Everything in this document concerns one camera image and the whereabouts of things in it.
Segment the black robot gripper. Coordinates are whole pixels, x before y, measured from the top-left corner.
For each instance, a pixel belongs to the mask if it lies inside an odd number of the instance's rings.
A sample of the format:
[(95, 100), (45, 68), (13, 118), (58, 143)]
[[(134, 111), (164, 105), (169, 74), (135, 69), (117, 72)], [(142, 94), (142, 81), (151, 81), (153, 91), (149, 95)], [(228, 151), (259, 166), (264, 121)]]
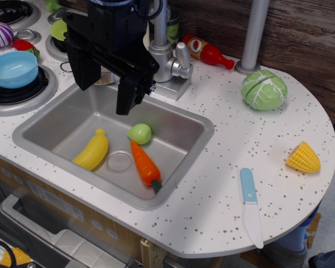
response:
[(149, 1), (88, 1), (87, 15), (63, 16), (75, 82), (86, 90), (101, 78), (101, 66), (115, 73), (118, 115), (128, 115), (155, 86), (159, 65), (143, 44), (149, 9)]

